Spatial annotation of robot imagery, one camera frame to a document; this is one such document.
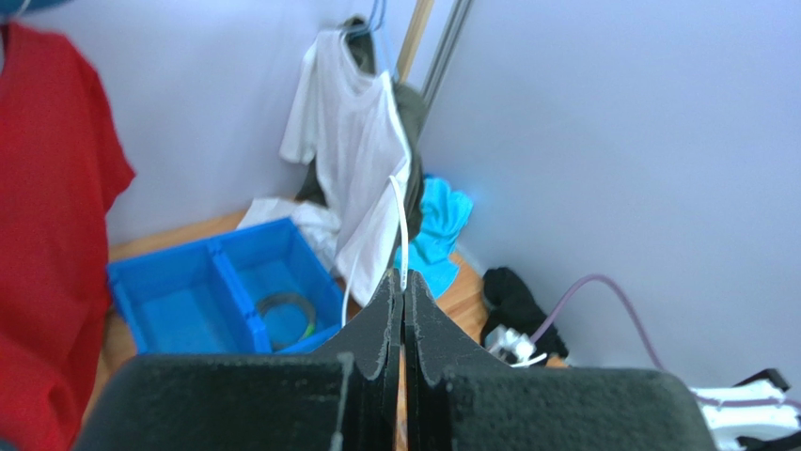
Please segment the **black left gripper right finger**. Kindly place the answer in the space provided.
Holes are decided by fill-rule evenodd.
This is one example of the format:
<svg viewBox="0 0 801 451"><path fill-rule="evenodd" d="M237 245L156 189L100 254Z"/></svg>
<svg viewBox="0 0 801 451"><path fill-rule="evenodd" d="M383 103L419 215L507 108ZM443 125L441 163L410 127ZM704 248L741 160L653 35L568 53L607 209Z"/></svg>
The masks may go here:
<svg viewBox="0 0 801 451"><path fill-rule="evenodd" d="M418 272L403 294L412 450L711 450L695 399L644 369L514 368L432 299Z"/></svg>

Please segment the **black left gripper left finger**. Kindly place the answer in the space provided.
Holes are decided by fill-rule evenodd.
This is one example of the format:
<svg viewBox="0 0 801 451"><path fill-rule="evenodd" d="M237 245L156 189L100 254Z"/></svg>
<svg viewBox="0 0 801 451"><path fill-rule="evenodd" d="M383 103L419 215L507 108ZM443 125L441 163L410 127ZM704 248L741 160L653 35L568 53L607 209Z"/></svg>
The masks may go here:
<svg viewBox="0 0 801 451"><path fill-rule="evenodd" d="M308 354L155 354L108 382L79 450L390 450L400 274Z"/></svg>

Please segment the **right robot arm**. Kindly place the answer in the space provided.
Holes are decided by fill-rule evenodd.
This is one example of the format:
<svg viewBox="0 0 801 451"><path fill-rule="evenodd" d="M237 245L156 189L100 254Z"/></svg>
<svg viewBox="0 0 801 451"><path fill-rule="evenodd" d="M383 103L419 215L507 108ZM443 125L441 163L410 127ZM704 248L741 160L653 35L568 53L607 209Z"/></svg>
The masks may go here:
<svg viewBox="0 0 801 451"><path fill-rule="evenodd" d="M732 387L690 389L719 450L798 450L800 402L775 368Z"/></svg>

